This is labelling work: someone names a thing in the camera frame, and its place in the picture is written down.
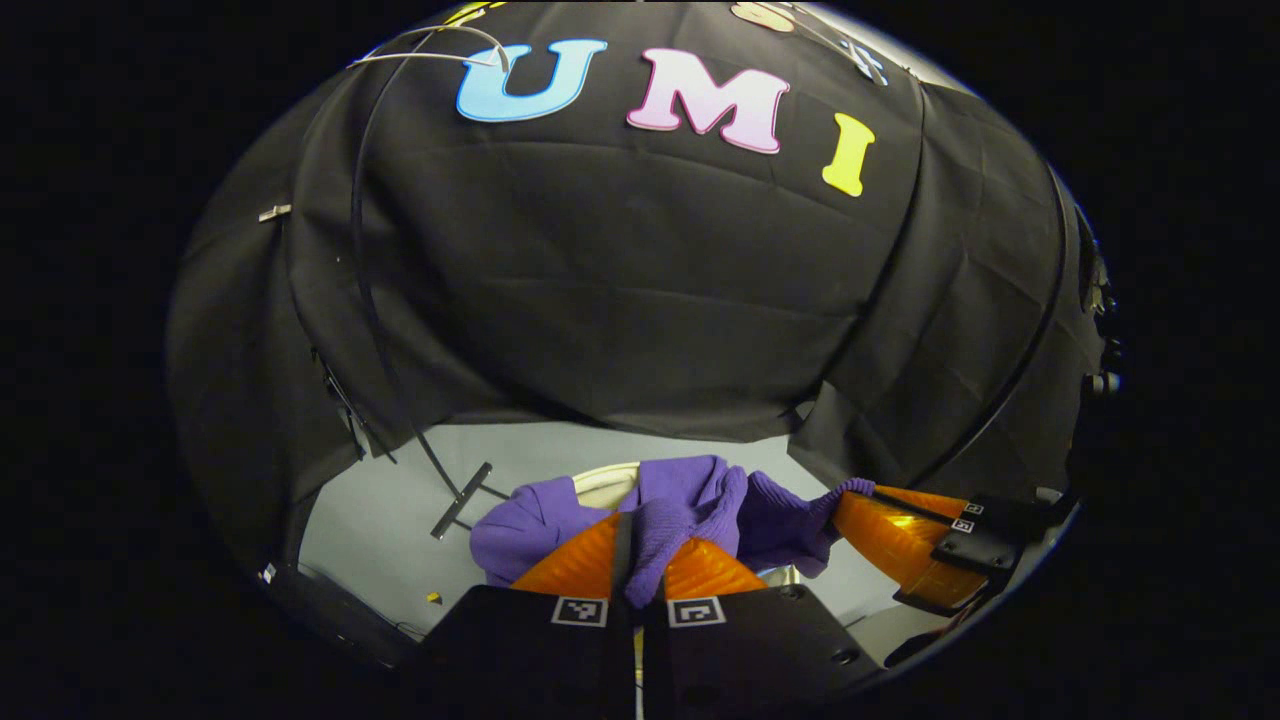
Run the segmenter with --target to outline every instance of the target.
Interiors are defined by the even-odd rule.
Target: purple cloth
[[[813,501],[800,500],[764,473],[712,455],[641,462],[636,487],[618,511],[634,511],[635,564],[626,584],[631,605],[653,600],[663,571],[690,538],[714,542],[754,571],[795,565],[806,578],[827,568],[840,538],[827,519],[845,492],[870,495],[876,483],[846,480]],[[492,585],[509,587],[577,533],[612,515],[584,507],[571,478],[522,486],[471,532],[471,556]]]

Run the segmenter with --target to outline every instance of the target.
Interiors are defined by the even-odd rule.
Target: blue letter u
[[[548,50],[559,55],[556,70],[547,90],[534,95],[507,95],[507,74],[500,67],[468,61],[467,74],[458,87],[458,111],[481,123],[509,123],[550,115],[577,100],[582,83],[586,82],[591,55],[608,46],[603,40],[561,40],[550,44]],[[506,50],[511,69],[515,70],[516,60],[532,49],[527,45],[508,45]],[[490,56],[493,50],[481,50],[467,60],[486,60]]]

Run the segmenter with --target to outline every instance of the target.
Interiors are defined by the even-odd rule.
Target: purple sweater
[[[636,487],[618,511],[634,511],[635,564],[626,597],[643,607],[658,591],[667,564],[685,542],[714,542],[751,570],[795,565],[806,578],[827,568],[840,534],[827,519],[845,492],[870,495],[870,480],[852,478],[804,501],[764,473],[704,455],[640,464]],[[471,556],[492,585],[509,587],[530,568],[613,510],[584,507],[573,479],[521,486],[471,532]]]

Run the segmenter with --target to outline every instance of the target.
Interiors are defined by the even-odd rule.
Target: black cloth backdrop
[[[609,46],[579,99],[535,120],[463,118],[466,68],[447,60],[410,61],[384,99],[364,176],[367,277],[421,423],[792,433],[792,455],[828,484],[901,484],[1009,378],[1065,233],[1036,360],[988,430],[919,489],[1030,500],[1037,486],[1064,486],[1080,378],[1102,350],[1079,300],[1075,206],[984,102],[892,63],[887,86],[868,82],[833,50],[723,4],[508,4],[472,26],[532,46],[513,95],[545,87],[550,42]],[[484,47],[440,33],[428,49]],[[687,120],[675,132],[627,126],[648,47],[691,51],[719,83],[746,68],[785,78],[781,151],[733,147]],[[360,133],[394,67],[340,70],[270,128],[182,261],[168,340],[178,437],[251,571],[287,552],[296,510],[356,461],[312,348],[392,447],[412,438],[375,354],[348,232]],[[837,111],[877,136],[860,197],[820,177]],[[278,204],[293,211],[257,222]],[[814,398],[801,421],[794,409]]]

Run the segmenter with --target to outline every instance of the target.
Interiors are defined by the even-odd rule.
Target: letter m
[[[644,129],[673,131],[680,127],[676,96],[685,105],[689,124],[705,135],[730,110],[733,122],[721,129],[730,145],[773,155],[781,145],[773,137],[782,94],[787,81],[763,70],[742,70],[724,85],[716,85],[707,67],[692,53],[650,47],[644,58],[653,63],[644,105],[627,113],[627,123]]]

